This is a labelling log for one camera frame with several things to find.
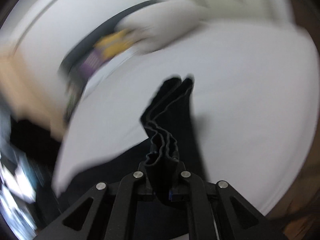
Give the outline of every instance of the silver bolt head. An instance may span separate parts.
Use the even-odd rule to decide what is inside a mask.
[[[135,177],[135,178],[141,178],[142,176],[143,176],[143,172],[142,171],[136,171],[134,174],[133,174],[133,176]]]
[[[184,178],[189,178],[191,176],[191,173],[189,171],[183,171],[181,172],[181,176]]]
[[[98,190],[102,190],[102,189],[104,189],[104,188],[106,188],[106,184],[104,183],[104,182],[99,182],[97,185],[96,185],[96,188],[98,189]]]
[[[228,184],[228,182],[222,180],[222,181],[219,181],[218,186],[219,186],[220,188],[226,188],[226,187],[229,186],[229,184]]]

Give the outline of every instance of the yellow fabric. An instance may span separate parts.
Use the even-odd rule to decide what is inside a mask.
[[[102,37],[94,47],[101,51],[103,60],[113,58],[133,45],[133,41],[126,38],[128,30],[122,30]]]

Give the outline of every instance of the black mount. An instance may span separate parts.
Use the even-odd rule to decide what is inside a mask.
[[[137,202],[156,198],[142,163],[138,171],[117,183],[98,183],[35,239],[132,239]],[[185,206],[190,240],[287,239],[227,182],[205,182],[182,162],[176,174],[168,201]]]

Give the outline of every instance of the purple fabric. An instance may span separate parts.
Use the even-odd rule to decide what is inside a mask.
[[[98,49],[93,49],[87,59],[79,67],[81,75],[85,79],[89,79],[104,63],[101,58],[101,52]]]

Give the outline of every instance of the bed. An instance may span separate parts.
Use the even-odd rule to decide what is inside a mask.
[[[262,214],[281,199],[313,141],[318,54],[291,24],[216,20],[153,53],[127,51],[70,122],[52,186],[147,138],[139,117],[168,76],[194,75],[192,116],[210,182],[228,181]]]

